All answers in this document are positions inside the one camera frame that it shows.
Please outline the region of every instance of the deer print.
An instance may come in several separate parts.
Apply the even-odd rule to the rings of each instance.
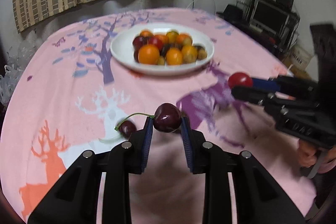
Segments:
[[[242,109],[248,108],[243,102],[236,100],[231,95],[231,89],[227,84],[228,73],[221,71],[219,63],[211,62],[206,72],[211,72],[217,77],[217,83],[207,89],[195,90],[179,99],[176,106],[184,111],[189,119],[192,129],[197,129],[202,121],[206,121],[210,133],[218,134],[215,125],[213,112],[216,107],[223,109],[232,105],[236,110],[239,120],[244,126],[246,132],[250,134],[250,130],[243,118]],[[244,144],[237,143],[227,139],[225,136],[219,136],[220,140],[229,143],[234,147],[244,147]]]
[[[83,97],[78,97],[75,105],[78,109],[87,115],[94,115],[104,122],[105,138],[95,139],[89,143],[72,145],[67,151],[60,153],[65,167],[68,168],[78,156],[85,150],[93,150],[96,154],[110,151],[119,143],[125,141],[119,132],[114,128],[118,122],[127,116],[127,114],[119,107],[126,104],[130,97],[125,97],[124,92],[117,92],[112,89],[112,97],[108,97],[106,91],[101,86],[99,91],[95,92],[92,97],[92,102],[95,104],[95,109],[85,108],[82,104]]]
[[[62,159],[58,156],[58,152],[65,151],[70,146],[66,144],[65,137],[60,137],[58,129],[56,129],[55,138],[51,140],[47,120],[45,120],[45,126],[41,127],[39,132],[41,133],[41,137],[38,137],[38,142],[41,146],[41,152],[36,152],[33,144],[31,145],[31,152],[35,157],[40,158],[41,162],[45,163],[47,183],[27,183],[19,189],[24,203],[24,209],[21,211],[24,220],[35,209],[58,178],[66,171]]]

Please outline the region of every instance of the television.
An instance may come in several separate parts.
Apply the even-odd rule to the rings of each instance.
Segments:
[[[282,30],[288,21],[288,13],[279,8],[259,0],[250,24],[259,25],[262,29],[281,36]]]

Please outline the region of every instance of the plastic bag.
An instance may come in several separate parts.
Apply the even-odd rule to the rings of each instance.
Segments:
[[[14,89],[23,74],[23,70],[5,65],[5,72],[5,77],[0,75],[0,102],[7,107]]]
[[[23,41],[17,49],[17,54],[8,57],[8,65],[5,65],[5,77],[0,75],[0,102],[5,107],[8,106],[23,71],[37,49],[38,45],[34,41]]]

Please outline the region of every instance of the cherry stem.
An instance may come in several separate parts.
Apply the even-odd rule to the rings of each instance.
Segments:
[[[129,117],[132,117],[132,116],[134,116],[134,115],[144,115],[144,116],[148,116],[148,117],[151,117],[151,118],[154,118],[155,117],[155,115],[149,115],[149,114],[146,114],[146,113],[141,113],[141,112],[137,112],[137,113],[133,113],[133,114],[131,114],[131,115],[128,115],[125,119],[123,119],[115,128],[114,128],[114,130],[115,131],[118,131],[119,130],[119,127],[121,126],[121,124],[123,123],[123,122],[125,122],[125,121],[127,121],[127,119],[129,118]]]

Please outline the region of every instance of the pink tablecloth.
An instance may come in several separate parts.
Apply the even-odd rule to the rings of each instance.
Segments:
[[[215,43],[214,61],[207,70],[174,78],[127,70],[111,57],[110,41],[147,22],[173,22],[204,32]],[[153,114],[170,102],[188,113],[192,128],[208,141],[229,152],[251,151],[306,214],[315,190],[298,175],[297,140],[274,131],[261,108],[233,99],[225,84],[236,71],[264,78],[286,73],[259,44],[200,10],[127,12],[57,31],[31,60],[6,113],[0,142],[6,198],[27,220],[82,151],[100,153],[123,141],[114,130],[117,121],[134,112]],[[142,128],[145,117],[133,120]],[[189,173],[178,135],[154,131],[147,169],[130,177],[130,192],[135,224],[201,223],[204,177]]]

